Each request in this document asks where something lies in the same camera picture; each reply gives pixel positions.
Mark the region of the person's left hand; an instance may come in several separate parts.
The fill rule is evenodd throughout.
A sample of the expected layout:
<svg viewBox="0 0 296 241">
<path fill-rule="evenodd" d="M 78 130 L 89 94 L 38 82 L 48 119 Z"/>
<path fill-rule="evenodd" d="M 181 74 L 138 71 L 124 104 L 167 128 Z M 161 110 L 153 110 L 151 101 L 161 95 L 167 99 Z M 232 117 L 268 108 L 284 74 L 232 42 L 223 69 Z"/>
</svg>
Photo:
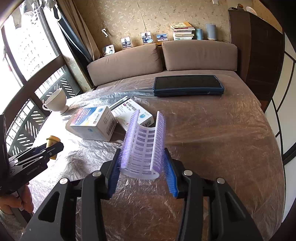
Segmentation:
<svg viewBox="0 0 296 241">
<path fill-rule="evenodd" d="M 23 191 L 20 198 L 16 198 L 13 195 L 5 195 L 1 197 L 1 211 L 6 214 L 13 214 L 11 208 L 23 208 L 26 212 L 32 213 L 34 210 L 34 204 L 32 201 L 32 195 L 29 189 L 29 183 L 26 183 L 23 187 Z"/>
</svg>

